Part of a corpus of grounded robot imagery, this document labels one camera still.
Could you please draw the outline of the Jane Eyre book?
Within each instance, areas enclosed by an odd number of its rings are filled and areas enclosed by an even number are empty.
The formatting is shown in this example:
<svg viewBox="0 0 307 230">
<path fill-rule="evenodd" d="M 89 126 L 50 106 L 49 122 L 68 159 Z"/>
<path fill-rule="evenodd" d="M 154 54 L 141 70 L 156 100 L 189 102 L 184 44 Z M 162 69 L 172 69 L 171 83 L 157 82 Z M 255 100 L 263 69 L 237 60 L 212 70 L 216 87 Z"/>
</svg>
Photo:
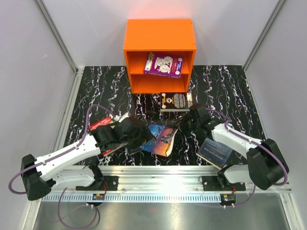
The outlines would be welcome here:
<svg viewBox="0 0 307 230">
<path fill-rule="evenodd" d="M 156 124 L 149 125 L 150 132 L 155 140 L 149 141 L 141 146 L 141 150 L 150 152 L 159 156 L 168 157 L 173 149 L 177 128 L 166 127 Z"/>
</svg>

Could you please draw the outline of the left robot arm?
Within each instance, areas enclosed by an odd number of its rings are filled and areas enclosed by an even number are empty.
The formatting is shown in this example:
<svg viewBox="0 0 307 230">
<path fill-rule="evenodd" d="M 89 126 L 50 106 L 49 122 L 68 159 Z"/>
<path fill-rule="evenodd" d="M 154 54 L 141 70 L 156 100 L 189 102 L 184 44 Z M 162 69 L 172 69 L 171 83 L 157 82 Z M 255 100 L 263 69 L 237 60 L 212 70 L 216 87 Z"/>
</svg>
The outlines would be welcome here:
<svg viewBox="0 0 307 230">
<path fill-rule="evenodd" d="M 21 178 L 29 201 L 45 197 L 54 189 L 74 188 L 77 191 L 97 191 L 106 188 L 105 178 L 96 165 L 81 170 L 68 168 L 79 161 L 112 153 L 124 148 L 136 153 L 141 146 L 155 137 L 146 122 L 132 116 L 93 128 L 80 141 L 56 152 L 35 158 L 29 154 L 22 158 Z"/>
</svg>

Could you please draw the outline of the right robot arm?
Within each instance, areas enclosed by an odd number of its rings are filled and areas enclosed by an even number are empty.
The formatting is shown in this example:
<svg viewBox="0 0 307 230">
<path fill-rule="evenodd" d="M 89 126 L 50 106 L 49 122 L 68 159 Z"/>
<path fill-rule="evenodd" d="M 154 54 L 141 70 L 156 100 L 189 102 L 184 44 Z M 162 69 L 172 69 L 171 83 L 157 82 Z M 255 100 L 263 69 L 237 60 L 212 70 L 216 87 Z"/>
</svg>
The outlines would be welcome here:
<svg viewBox="0 0 307 230">
<path fill-rule="evenodd" d="M 231 119 L 225 121 L 214 118 L 212 109 L 197 103 L 190 107 L 173 126 L 187 136 L 201 132 L 205 139 L 226 145 L 247 160 L 245 165 L 229 165 L 218 172 L 217 184 L 222 190 L 229 190 L 235 183 L 253 183 L 261 190 L 271 186 L 282 186 L 288 181 L 289 167 L 278 144 L 245 135 L 229 126 Z"/>
</svg>

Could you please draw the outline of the purple paperback book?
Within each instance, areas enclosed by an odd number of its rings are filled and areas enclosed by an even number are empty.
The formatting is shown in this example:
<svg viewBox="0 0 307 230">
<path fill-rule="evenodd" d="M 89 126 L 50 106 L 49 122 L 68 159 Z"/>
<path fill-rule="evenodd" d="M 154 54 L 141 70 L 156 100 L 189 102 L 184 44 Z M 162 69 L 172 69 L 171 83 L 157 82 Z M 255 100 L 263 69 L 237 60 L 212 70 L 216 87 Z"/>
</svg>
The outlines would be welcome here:
<svg viewBox="0 0 307 230">
<path fill-rule="evenodd" d="M 183 57 L 149 52 L 143 73 L 180 79 L 183 62 Z"/>
</svg>

